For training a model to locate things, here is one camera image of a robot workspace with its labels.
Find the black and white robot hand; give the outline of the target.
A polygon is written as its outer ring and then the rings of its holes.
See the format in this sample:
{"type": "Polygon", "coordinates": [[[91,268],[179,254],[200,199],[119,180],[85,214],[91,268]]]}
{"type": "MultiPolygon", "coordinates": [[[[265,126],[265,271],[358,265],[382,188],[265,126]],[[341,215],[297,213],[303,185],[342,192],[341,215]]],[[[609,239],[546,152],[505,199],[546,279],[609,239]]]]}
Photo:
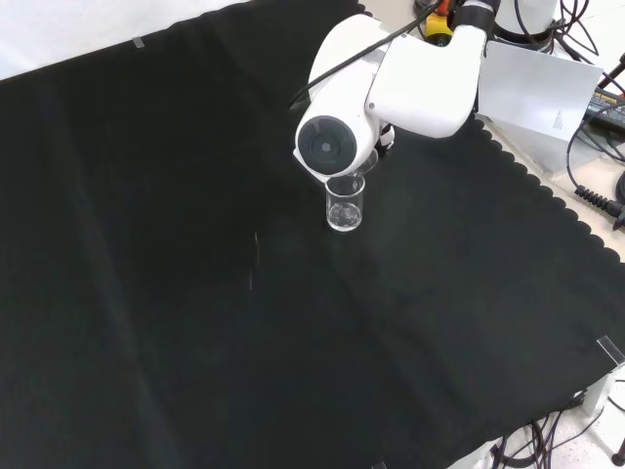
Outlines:
{"type": "Polygon", "coordinates": [[[377,151],[380,159],[383,159],[390,154],[395,143],[395,136],[395,127],[392,124],[387,124],[381,129],[380,138],[375,145],[375,150],[377,151]]]}

